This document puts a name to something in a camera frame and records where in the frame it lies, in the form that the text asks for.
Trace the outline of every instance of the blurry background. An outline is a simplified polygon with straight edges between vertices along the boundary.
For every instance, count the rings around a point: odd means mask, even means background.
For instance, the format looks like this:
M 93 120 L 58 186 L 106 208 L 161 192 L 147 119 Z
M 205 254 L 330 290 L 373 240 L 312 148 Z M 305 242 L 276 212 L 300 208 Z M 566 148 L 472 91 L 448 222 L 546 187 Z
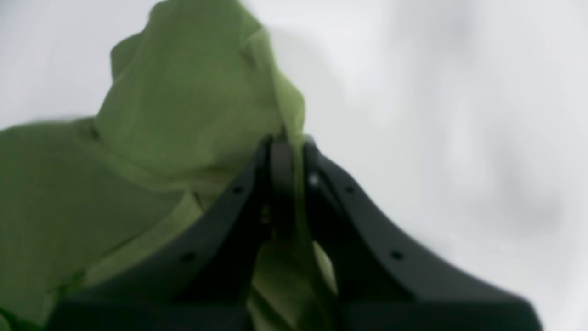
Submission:
M 0 128 L 97 113 L 155 0 L 0 0 Z M 306 132 L 401 228 L 588 330 L 588 6 L 244 0 Z

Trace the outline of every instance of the green cloth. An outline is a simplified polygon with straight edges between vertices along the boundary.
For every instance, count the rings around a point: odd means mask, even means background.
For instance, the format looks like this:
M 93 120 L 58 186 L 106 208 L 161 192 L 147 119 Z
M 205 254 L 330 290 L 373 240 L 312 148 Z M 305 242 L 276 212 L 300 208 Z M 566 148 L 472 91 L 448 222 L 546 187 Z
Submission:
M 263 26 L 237 0 L 168 0 L 111 58 L 95 117 L 0 131 L 0 331 L 39 329 L 67 294 L 173 240 L 282 128 L 297 231 L 263 245 L 248 309 L 256 330 L 332 329 L 302 212 L 303 97 Z

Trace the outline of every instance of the white background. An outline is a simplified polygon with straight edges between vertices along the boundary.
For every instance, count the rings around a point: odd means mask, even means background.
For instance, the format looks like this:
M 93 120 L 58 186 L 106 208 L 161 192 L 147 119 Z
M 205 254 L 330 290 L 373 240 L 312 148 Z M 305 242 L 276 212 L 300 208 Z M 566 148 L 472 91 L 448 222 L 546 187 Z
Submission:
M 0 128 L 96 114 L 154 0 L 0 1 Z M 306 131 L 460 268 L 588 330 L 588 7 L 571 0 L 247 0 Z

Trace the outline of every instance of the black bracket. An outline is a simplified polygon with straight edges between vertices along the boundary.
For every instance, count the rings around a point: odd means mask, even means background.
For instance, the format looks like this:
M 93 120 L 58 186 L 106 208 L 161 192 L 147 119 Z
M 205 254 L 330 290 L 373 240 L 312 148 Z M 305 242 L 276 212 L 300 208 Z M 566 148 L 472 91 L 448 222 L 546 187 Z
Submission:
M 333 263 L 338 329 L 542 329 L 528 301 L 458 270 L 396 227 L 311 137 L 304 158 L 306 216 Z M 266 137 L 192 227 L 138 266 L 61 301 L 45 330 L 253 330 L 245 302 L 257 252 L 272 232 L 280 240 L 293 231 L 292 171 L 288 143 Z

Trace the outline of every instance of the green fabric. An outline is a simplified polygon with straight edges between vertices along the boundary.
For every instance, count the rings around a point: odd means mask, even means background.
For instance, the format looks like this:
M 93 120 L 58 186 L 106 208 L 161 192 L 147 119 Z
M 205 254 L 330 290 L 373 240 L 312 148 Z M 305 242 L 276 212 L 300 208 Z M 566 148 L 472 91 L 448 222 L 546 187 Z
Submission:
M 176 237 L 282 127 L 297 232 L 262 247 L 248 308 L 257 330 L 332 329 L 302 212 L 304 102 L 263 26 L 236 0 L 168 0 L 111 57 L 95 117 L 0 131 L 0 313 L 12 331 Z

